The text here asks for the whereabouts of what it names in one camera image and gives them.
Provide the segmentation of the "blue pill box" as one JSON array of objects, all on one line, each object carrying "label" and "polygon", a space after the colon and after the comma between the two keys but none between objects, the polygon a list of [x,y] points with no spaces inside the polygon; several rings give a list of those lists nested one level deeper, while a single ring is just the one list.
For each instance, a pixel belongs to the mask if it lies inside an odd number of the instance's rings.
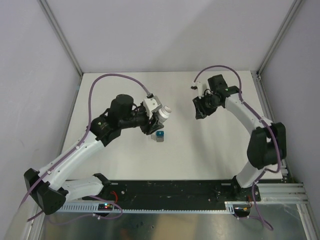
[{"label": "blue pill box", "polygon": [[164,131],[162,131],[162,130],[156,131],[155,136],[157,138],[164,138]]}]

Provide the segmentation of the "white pill bottle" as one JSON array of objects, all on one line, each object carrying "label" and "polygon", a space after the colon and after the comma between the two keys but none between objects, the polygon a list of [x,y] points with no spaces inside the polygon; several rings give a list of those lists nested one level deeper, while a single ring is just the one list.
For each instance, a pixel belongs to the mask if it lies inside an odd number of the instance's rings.
[{"label": "white pill bottle", "polygon": [[158,115],[158,121],[163,124],[170,116],[170,114],[172,113],[172,110],[170,107],[168,107],[167,105],[163,106],[162,108],[160,108],[157,112]]}]

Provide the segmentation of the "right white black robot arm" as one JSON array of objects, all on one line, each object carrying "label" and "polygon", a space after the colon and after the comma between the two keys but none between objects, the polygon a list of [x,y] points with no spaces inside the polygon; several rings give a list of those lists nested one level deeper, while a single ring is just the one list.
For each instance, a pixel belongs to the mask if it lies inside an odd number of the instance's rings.
[{"label": "right white black robot arm", "polygon": [[232,197],[238,201],[249,195],[249,187],[269,166],[280,166],[287,156],[286,127],[259,115],[241,97],[237,86],[228,86],[219,74],[209,78],[208,83],[196,81],[191,89],[198,96],[192,102],[195,118],[204,119],[222,107],[232,113],[250,135],[246,155],[247,163],[234,177],[237,184],[231,187]]}]

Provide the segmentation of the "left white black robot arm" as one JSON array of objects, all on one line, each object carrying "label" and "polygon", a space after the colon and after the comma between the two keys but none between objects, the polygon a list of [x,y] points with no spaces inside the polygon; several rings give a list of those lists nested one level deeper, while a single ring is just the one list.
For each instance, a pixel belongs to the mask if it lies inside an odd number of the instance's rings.
[{"label": "left white black robot arm", "polygon": [[107,199],[111,182],[103,174],[95,173],[78,180],[69,180],[69,176],[94,153],[118,138],[122,130],[139,127],[142,133],[151,135],[164,127],[171,112],[157,96],[147,97],[137,106],[130,95],[117,95],[109,108],[89,120],[84,135],[67,152],[39,170],[29,168],[24,173],[27,195],[46,215],[55,213],[71,200],[88,196]]}]

